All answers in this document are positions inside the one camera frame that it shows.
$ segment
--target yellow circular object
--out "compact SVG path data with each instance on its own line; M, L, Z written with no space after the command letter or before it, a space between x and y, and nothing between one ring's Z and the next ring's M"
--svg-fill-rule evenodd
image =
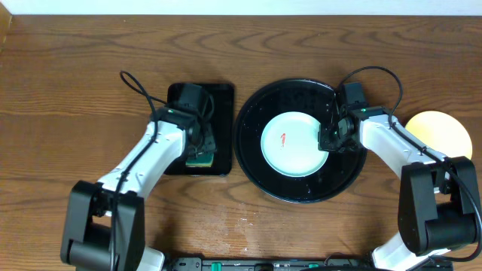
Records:
M448 157L472 157L472 142L467 130L448 114L437 111L419 113L412 117L405 129Z

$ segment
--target green object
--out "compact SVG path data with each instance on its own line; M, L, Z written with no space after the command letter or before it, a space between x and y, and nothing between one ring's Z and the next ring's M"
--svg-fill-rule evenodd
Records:
M221 271L221 263L211 263L211 271Z
M196 158L188 158L187 167L210 167L214 161L214 154L200 154Z

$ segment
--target round black tray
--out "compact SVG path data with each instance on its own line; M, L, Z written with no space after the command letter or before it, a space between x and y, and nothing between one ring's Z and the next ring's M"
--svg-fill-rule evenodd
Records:
M332 198L354 182L362 170L367 150L330 153L317 172L300 178L273 169L261 151L261 134L275 116L298 111L321 125L332 121L333 88L307 79L286 79L261 88L238 114L234 124L234 150L248 178L264 192L288 202L320 202Z

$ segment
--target white backdrop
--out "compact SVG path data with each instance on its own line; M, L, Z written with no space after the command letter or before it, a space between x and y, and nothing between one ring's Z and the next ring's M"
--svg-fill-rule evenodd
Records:
M482 0L0 0L13 14L482 15Z

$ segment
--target wooden table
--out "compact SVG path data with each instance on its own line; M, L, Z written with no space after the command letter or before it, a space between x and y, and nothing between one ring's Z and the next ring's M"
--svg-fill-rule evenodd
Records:
M72 269L59 259L69 191L115 167L148 120L146 101L124 86L121 69L163 98L175 82L232 82L237 114L275 80L335 85L364 65L403 80L404 123L426 110L460 120L480 176L481 18L14 17L0 55L0 269ZM355 80L372 105L397 98L381 72ZM364 254L396 233L398 192L399 180L373 154L344 193L309 205L266 195L234 161L225 178L164 176L146 202L146 238L177 255ZM456 268L478 270L482 258Z

